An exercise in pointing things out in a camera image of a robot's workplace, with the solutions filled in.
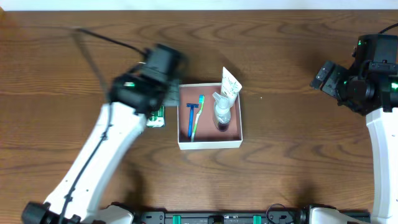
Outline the blue disposable razor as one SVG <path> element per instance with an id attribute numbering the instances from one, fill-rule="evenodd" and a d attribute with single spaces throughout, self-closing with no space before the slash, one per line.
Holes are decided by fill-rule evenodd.
<path id="1" fill-rule="evenodd" d="M 188 122 L 188 138 L 191 138 L 191 136 L 192 136 L 193 113 L 194 113 L 194 109 L 198 108 L 198 106 L 199 106 L 199 104 L 187 103 L 187 108 L 190 108 L 190 116 L 189 116 L 189 122 Z"/>

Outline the green Dettol soap bar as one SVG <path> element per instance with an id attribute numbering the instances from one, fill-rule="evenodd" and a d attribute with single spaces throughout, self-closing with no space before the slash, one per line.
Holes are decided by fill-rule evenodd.
<path id="1" fill-rule="evenodd" d="M 165 126 L 165 108 L 161 106 L 159 110 L 153 111 L 147 120 L 147 127 L 149 128 L 161 128 Z"/>

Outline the green white toothbrush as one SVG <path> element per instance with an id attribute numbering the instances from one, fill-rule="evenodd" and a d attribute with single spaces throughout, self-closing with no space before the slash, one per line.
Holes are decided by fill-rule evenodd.
<path id="1" fill-rule="evenodd" d="M 196 134 L 196 131 L 197 131 L 197 126 L 198 126 L 198 120 L 200 118 L 201 112 L 203 111 L 204 102 L 205 102 L 205 96 L 204 95 L 200 95 L 200 97 L 199 97 L 200 109 L 199 109 L 198 113 L 195 116 L 195 124 L 194 124 L 193 129 L 192 129 L 191 142 L 193 142 L 194 139 L 195 139 L 195 134 Z"/>

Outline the clear spray bottle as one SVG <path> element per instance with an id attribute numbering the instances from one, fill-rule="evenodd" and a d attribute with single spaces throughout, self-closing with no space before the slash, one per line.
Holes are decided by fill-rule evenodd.
<path id="1" fill-rule="evenodd" d="M 215 99 L 213 115 L 214 124 L 219 131 L 225 132 L 227 131 L 229 122 L 231 121 L 229 99 L 217 92 L 214 92 L 212 96 Z"/>

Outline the white cream tube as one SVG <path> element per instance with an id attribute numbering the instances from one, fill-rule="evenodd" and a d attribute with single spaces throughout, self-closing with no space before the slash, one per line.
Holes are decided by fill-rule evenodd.
<path id="1" fill-rule="evenodd" d="M 233 74 L 223 67 L 222 70 L 222 80 L 221 80 L 221 95 L 227 97 L 229 101 L 229 107 L 233 107 L 242 85 L 233 76 Z"/>

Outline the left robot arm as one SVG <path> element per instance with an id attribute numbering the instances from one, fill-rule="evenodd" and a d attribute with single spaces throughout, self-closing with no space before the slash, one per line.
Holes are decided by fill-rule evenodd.
<path id="1" fill-rule="evenodd" d="M 181 52 L 157 44 L 144 61 L 116 77 L 97 122 L 71 168 L 45 202 L 29 202 L 23 223 L 133 223 L 134 212 L 100 201 L 127 150 L 177 84 Z"/>

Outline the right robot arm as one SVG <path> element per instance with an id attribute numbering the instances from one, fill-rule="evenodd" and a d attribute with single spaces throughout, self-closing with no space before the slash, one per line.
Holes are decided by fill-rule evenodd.
<path id="1" fill-rule="evenodd" d="M 397 223 L 397 36 L 358 38 L 354 62 L 327 61 L 310 86 L 366 118 L 371 138 L 374 203 L 371 223 Z"/>

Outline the white box with brown interior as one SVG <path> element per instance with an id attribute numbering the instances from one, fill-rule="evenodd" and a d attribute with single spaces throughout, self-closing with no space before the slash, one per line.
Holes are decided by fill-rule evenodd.
<path id="1" fill-rule="evenodd" d="M 221 132 L 214 123 L 214 92 L 220 92 L 221 83 L 185 84 L 179 86 L 180 105 L 177 107 L 178 146 L 181 150 L 239 148 L 243 142 L 240 98 L 231 108 L 231 121 L 226 131 Z M 199 103 L 205 96 L 203 111 L 199 117 L 194 140 L 188 138 L 190 108 L 188 103 Z"/>

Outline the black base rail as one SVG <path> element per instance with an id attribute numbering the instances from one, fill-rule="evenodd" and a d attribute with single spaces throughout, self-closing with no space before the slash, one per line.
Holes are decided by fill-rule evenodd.
<path id="1" fill-rule="evenodd" d="M 133 224 L 267 224 L 267 223 L 306 223 L 302 212 L 271 210 L 260 213 L 173 213 L 143 212 L 135 215 Z"/>

